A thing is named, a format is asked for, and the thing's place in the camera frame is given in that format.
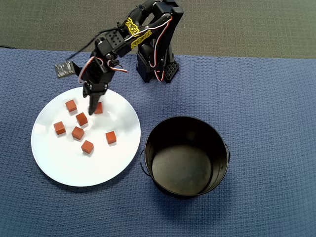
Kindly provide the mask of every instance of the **orange block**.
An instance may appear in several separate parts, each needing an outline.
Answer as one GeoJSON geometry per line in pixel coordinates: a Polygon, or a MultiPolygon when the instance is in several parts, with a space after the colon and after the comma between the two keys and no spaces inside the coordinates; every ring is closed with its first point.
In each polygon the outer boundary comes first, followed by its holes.
{"type": "Polygon", "coordinates": [[[57,135],[66,132],[63,122],[57,122],[54,124],[55,131],[57,135]]]}
{"type": "Polygon", "coordinates": [[[114,131],[108,132],[105,135],[107,136],[107,141],[109,144],[117,141],[117,137],[115,136],[114,131]]]}
{"type": "Polygon", "coordinates": [[[88,122],[87,117],[84,115],[84,113],[76,115],[77,121],[80,124],[80,126],[86,124],[88,122]]]}
{"type": "Polygon", "coordinates": [[[94,111],[95,114],[102,114],[103,113],[103,109],[102,109],[102,102],[99,102],[97,105],[97,108],[94,111]]]}
{"type": "Polygon", "coordinates": [[[82,128],[75,127],[71,134],[74,138],[77,138],[80,140],[82,136],[84,135],[84,130],[82,128]]]}
{"type": "Polygon", "coordinates": [[[77,106],[74,100],[68,101],[65,103],[69,112],[72,112],[77,109],[77,106]]]}
{"type": "Polygon", "coordinates": [[[85,141],[83,145],[81,146],[81,149],[84,152],[87,152],[88,154],[90,154],[93,150],[93,144],[91,142],[85,141]]]}

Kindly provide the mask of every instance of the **black cable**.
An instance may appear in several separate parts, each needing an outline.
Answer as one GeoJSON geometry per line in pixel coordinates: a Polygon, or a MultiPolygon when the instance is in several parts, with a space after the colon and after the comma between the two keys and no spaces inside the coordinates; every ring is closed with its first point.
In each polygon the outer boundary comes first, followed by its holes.
{"type": "Polygon", "coordinates": [[[0,48],[12,48],[12,49],[17,49],[15,47],[7,46],[7,45],[2,45],[0,44],[0,48]]]}
{"type": "MultiPolygon", "coordinates": [[[[125,18],[122,26],[125,25],[125,23],[127,22],[127,19],[130,17],[130,15],[136,10],[137,8],[131,10],[129,12],[129,14],[127,15],[127,17],[125,18]]],[[[108,32],[108,31],[114,31],[114,30],[119,30],[119,28],[111,28],[111,29],[107,29],[107,30],[103,30],[103,31],[100,31],[99,33],[97,33],[92,40],[89,41],[89,43],[87,43],[84,47],[82,47],[79,51],[77,51],[76,53],[74,53],[73,55],[71,55],[70,57],[68,57],[66,60],[70,60],[72,59],[73,57],[75,57],[77,54],[79,54],[80,52],[82,52],[85,48],[87,48],[93,41],[95,41],[95,39],[102,33],[104,32],[108,32]]]]}
{"type": "Polygon", "coordinates": [[[107,30],[103,30],[100,31],[99,33],[97,33],[92,40],[90,40],[89,43],[87,43],[84,47],[82,47],[79,51],[77,51],[76,53],[74,53],[73,55],[71,55],[70,57],[68,57],[66,60],[70,60],[73,57],[75,57],[77,54],[79,54],[81,51],[83,51],[85,48],[87,48],[100,34],[104,33],[104,32],[108,32],[108,31],[114,31],[114,30],[118,30],[118,28],[111,28],[111,29],[107,29],[107,30]]]}

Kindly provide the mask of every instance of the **white wire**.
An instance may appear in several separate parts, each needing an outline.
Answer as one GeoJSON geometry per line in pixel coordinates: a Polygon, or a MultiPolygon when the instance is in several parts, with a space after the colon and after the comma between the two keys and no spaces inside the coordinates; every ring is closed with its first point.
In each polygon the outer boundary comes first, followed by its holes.
{"type": "Polygon", "coordinates": [[[84,67],[81,69],[80,73],[79,73],[79,76],[78,76],[78,82],[79,84],[82,84],[83,81],[81,81],[81,77],[82,77],[82,74],[85,72],[87,66],[92,62],[92,60],[94,59],[95,57],[92,56],[84,65],[84,67]]]}
{"type": "Polygon", "coordinates": [[[127,39],[125,39],[125,42],[126,42],[126,41],[129,41],[131,38],[133,38],[133,37],[135,37],[136,35],[139,35],[139,34],[145,32],[145,31],[158,29],[158,28],[160,28],[161,26],[164,26],[165,24],[168,24],[168,23],[171,21],[171,19],[172,19],[172,18],[170,18],[169,20],[167,20],[165,23],[161,24],[160,26],[156,26],[156,27],[153,27],[153,28],[144,29],[144,30],[142,30],[142,31],[140,31],[140,32],[138,32],[138,33],[132,35],[131,37],[128,37],[127,39]]]}
{"type": "Polygon", "coordinates": [[[102,58],[97,58],[97,59],[99,59],[102,62],[101,66],[103,66],[104,63],[103,63],[102,58]]]}
{"type": "Polygon", "coordinates": [[[156,70],[154,70],[154,72],[155,72],[155,75],[156,75],[157,80],[160,81],[160,82],[162,82],[162,81],[163,81],[163,77],[164,77],[164,71],[162,72],[161,79],[159,79],[156,70]]]}
{"type": "Polygon", "coordinates": [[[165,30],[168,28],[168,26],[169,26],[169,22],[168,22],[168,24],[166,25],[166,27],[163,29],[163,31],[161,32],[161,34],[159,35],[159,37],[158,37],[158,39],[157,39],[157,41],[156,41],[156,43],[155,43],[155,49],[154,49],[154,65],[152,65],[151,64],[151,62],[149,61],[149,65],[152,67],[152,68],[154,68],[155,66],[156,66],[156,64],[157,64],[157,44],[158,44],[158,42],[159,42],[159,39],[160,39],[160,37],[163,35],[163,33],[165,32],[165,30]]]}
{"type": "Polygon", "coordinates": [[[107,63],[107,64],[108,64],[109,68],[111,68],[113,71],[119,71],[119,72],[128,73],[128,70],[125,70],[125,69],[123,69],[123,68],[121,69],[121,68],[113,68],[113,67],[111,67],[111,66],[110,66],[110,61],[111,61],[111,60],[108,60],[108,63],[107,63]]]}

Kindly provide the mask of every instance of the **floor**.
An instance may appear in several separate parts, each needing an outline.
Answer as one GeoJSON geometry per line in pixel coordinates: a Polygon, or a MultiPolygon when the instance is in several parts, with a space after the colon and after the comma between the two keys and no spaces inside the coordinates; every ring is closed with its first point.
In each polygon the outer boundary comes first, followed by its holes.
{"type": "MultiPolygon", "coordinates": [[[[315,0],[177,0],[175,54],[316,58],[315,0]]],[[[0,0],[0,44],[77,51],[140,0],[0,0]]]]}

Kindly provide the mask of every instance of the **pot handle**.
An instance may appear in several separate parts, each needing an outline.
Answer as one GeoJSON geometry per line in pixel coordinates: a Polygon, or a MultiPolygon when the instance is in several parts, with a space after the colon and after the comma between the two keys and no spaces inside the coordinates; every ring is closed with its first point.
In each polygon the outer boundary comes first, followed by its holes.
{"type": "Polygon", "coordinates": [[[229,150],[229,148],[228,148],[228,146],[226,145],[225,142],[224,142],[224,144],[225,144],[225,147],[226,147],[226,149],[228,151],[228,163],[229,163],[229,161],[231,160],[231,151],[229,150]]]}
{"type": "Polygon", "coordinates": [[[139,156],[139,163],[140,163],[140,167],[142,167],[142,170],[144,171],[144,173],[148,176],[150,176],[146,171],[145,169],[143,168],[143,164],[142,164],[142,154],[145,150],[142,150],[142,152],[140,153],[140,156],[139,156]]]}

